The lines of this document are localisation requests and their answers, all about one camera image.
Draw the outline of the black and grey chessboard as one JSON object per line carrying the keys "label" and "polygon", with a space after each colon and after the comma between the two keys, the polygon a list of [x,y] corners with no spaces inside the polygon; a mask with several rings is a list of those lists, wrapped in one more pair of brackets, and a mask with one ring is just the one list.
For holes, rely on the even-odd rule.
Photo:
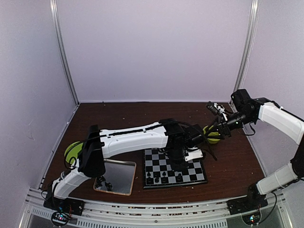
{"label": "black and grey chessboard", "polygon": [[[143,156],[143,188],[144,189],[160,189],[178,186],[187,186],[195,184],[205,184],[208,182],[206,172],[201,160],[192,160],[187,162],[188,167],[186,170],[176,171],[171,168],[169,158],[157,149],[147,149],[144,151]],[[168,172],[174,173],[173,176],[168,176]],[[153,178],[153,184],[148,185],[146,179],[149,178],[147,173],[150,172],[150,178]],[[159,182],[155,183],[156,177],[153,173],[157,172]],[[176,177],[178,174],[182,174],[182,182],[177,182]],[[166,183],[162,183],[161,178],[166,178]]]}

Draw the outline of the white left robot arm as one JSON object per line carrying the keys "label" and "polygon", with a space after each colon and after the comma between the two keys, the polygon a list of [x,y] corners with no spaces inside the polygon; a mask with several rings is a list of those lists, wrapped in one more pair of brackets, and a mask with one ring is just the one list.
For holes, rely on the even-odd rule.
{"label": "white left robot arm", "polygon": [[183,171],[189,161],[203,158],[199,144],[209,136],[198,125],[163,119],[152,124],[118,130],[100,130],[92,125],[88,138],[70,145],[64,153],[67,171],[49,183],[45,202],[64,211],[69,194],[90,178],[106,173],[105,159],[146,149],[154,149],[169,159],[173,171]]}

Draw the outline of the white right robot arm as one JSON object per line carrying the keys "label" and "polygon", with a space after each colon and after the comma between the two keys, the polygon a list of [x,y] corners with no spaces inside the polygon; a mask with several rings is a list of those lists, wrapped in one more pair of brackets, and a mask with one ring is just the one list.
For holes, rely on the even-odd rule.
{"label": "white right robot arm", "polygon": [[304,176],[304,121],[285,110],[277,102],[265,97],[252,98],[246,89],[238,89],[231,95],[236,112],[221,117],[216,130],[221,137],[231,136],[235,129],[247,124],[261,122],[272,127],[278,134],[286,137],[296,146],[291,160],[248,187],[243,204],[246,209],[254,209],[267,194],[298,182]]}

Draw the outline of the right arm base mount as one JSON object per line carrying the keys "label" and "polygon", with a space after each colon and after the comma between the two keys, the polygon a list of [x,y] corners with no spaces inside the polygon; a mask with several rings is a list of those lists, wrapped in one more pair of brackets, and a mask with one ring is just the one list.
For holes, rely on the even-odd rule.
{"label": "right arm base mount", "polygon": [[249,202],[247,197],[230,199],[227,201],[230,215],[241,214],[242,221],[249,226],[258,225],[262,220],[261,208],[266,207],[268,202],[262,199],[258,202]]}

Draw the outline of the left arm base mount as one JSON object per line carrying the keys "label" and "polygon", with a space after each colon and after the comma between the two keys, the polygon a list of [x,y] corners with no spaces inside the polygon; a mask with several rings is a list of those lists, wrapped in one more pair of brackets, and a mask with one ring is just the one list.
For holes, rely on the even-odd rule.
{"label": "left arm base mount", "polygon": [[57,227],[62,227],[73,220],[73,216],[81,216],[84,210],[85,202],[77,199],[47,199],[44,201],[45,208],[54,210],[51,215],[51,222]]}

